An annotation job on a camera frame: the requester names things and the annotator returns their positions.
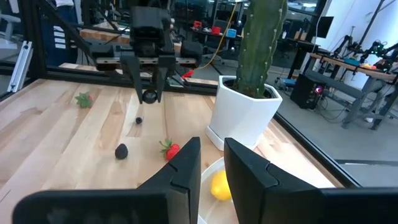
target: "yellow cable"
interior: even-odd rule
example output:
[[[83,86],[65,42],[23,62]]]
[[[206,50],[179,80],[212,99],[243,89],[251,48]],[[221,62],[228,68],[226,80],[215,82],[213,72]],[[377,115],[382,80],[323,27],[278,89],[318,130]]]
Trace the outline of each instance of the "yellow cable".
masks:
[[[198,68],[196,68],[196,69],[203,69],[203,68],[206,68],[206,67],[214,60],[214,58],[216,57],[218,51],[220,50],[221,43],[223,42],[223,39],[224,39],[224,37],[225,37],[225,34],[226,34],[227,30],[229,29],[229,26],[231,25],[232,17],[234,16],[234,13],[235,13],[236,5],[237,5],[237,3],[235,3],[234,8],[232,9],[232,14],[231,14],[231,16],[229,17],[228,25],[226,26],[226,29],[225,29],[225,31],[224,31],[224,34],[223,34],[223,36],[221,37],[220,43],[218,44],[217,50],[216,50],[216,52],[214,53],[213,57],[211,58],[211,60],[210,60],[205,66],[198,67]]]

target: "small black ball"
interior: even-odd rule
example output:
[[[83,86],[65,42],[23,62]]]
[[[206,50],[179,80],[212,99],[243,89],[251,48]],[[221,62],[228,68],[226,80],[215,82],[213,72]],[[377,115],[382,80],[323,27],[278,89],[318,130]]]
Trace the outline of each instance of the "small black ball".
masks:
[[[142,118],[138,117],[136,118],[136,124],[141,124],[142,123]]]
[[[117,159],[125,159],[128,154],[129,151],[127,150],[127,146],[125,144],[120,144],[114,151],[114,155]]]
[[[157,93],[155,90],[145,90],[142,94],[142,100],[147,104],[155,103],[157,100]]]

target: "lemon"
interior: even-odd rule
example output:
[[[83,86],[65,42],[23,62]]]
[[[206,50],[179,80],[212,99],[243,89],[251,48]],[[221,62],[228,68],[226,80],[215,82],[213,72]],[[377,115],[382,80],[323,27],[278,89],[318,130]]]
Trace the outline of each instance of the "lemon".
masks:
[[[211,181],[211,194],[218,200],[231,199],[231,191],[229,191],[225,170],[219,171],[213,176],[213,180]]]

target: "white plant pot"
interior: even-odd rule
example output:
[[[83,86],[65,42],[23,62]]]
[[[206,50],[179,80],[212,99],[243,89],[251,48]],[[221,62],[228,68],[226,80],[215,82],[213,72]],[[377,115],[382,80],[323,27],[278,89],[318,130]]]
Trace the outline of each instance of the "white plant pot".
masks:
[[[234,138],[253,150],[282,103],[276,89],[267,84],[264,85],[273,96],[270,99],[254,99],[224,85],[235,78],[220,76],[211,122],[206,128],[207,136],[221,151],[224,151],[224,138]]]

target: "cactus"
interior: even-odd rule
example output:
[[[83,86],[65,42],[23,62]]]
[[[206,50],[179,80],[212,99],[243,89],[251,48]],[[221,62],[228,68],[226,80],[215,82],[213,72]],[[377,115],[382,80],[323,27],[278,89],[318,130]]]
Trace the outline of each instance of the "cactus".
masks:
[[[287,0],[251,1],[233,86],[236,91],[264,98],[264,84],[286,12]]]

